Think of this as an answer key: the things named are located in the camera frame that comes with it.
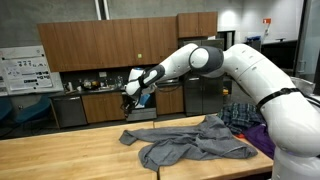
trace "purple cloth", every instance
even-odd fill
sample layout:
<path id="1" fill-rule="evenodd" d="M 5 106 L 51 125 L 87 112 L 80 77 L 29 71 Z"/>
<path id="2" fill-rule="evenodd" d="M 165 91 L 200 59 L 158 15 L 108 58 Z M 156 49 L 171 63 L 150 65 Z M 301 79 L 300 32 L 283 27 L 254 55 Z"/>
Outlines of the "purple cloth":
<path id="1" fill-rule="evenodd" d="M 268 128 L 265 124 L 260 124 L 243 131 L 243 134 L 253 146 L 273 159 L 276 146 L 269 137 Z"/>

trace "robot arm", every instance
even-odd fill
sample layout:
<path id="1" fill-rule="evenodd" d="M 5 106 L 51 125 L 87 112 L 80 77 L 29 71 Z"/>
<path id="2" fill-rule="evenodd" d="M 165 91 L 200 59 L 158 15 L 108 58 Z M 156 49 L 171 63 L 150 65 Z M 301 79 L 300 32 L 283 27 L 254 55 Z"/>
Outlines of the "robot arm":
<path id="1" fill-rule="evenodd" d="M 222 52 L 188 44 L 138 78 L 129 79 L 126 92 L 139 99 L 154 91 L 155 82 L 190 70 L 208 78 L 228 73 L 253 98 L 277 147 L 273 179 L 319 179 L 319 111 L 297 91 L 289 76 L 247 45 Z"/>

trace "gray cloth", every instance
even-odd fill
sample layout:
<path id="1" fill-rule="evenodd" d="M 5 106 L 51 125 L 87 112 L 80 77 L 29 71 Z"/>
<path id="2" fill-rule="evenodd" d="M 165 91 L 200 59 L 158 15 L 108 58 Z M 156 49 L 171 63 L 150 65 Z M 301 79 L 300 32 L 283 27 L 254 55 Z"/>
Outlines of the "gray cloth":
<path id="1" fill-rule="evenodd" d="M 255 148 L 235 139 L 223 121 L 207 115 L 196 126 L 125 130 L 120 142 L 126 145 L 136 140 L 153 142 L 143 147 L 139 158 L 145 168 L 158 171 L 180 158 L 210 160 L 217 158 L 244 159 L 257 155 Z"/>

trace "plaid shirt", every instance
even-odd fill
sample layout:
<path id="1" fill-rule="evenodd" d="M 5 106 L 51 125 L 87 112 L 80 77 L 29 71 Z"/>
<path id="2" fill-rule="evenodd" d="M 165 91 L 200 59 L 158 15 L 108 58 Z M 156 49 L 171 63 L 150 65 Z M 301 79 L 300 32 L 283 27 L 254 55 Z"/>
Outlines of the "plaid shirt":
<path id="1" fill-rule="evenodd" d="M 237 135 L 250 127 L 266 123 L 263 116 L 251 104 L 232 103 L 225 105 L 217 116 L 223 120 L 232 134 Z"/>

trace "crumpled fabric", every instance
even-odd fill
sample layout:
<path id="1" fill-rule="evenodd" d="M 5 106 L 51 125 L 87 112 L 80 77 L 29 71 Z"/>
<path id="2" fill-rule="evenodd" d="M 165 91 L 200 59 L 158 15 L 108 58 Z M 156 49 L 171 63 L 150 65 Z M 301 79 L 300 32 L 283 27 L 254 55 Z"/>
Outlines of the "crumpled fabric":
<path id="1" fill-rule="evenodd" d="M 234 138 L 229 128 L 215 115 L 206 115 L 196 126 L 125 130 L 120 142 L 131 145 L 137 140 L 152 142 L 139 151 L 143 167 L 158 171 L 160 166 L 179 159 L 245 159 L 257 155 L 252 146 Z"/>
<path id="2" fill-rule="evenodd" d="M 266 123 L 262 114 L 256 112 L 256 106 L 251 104 L 231 103 L 225 105 L 217 116 L 222 119 L 234 135 Z"/>
<path id="3" fill-rule="evenodd" d="M 265 124 L 252 127 L 243 132 L 245 138 L 269 158 L 273 159 L 276 145 L 272 142 Z"/>

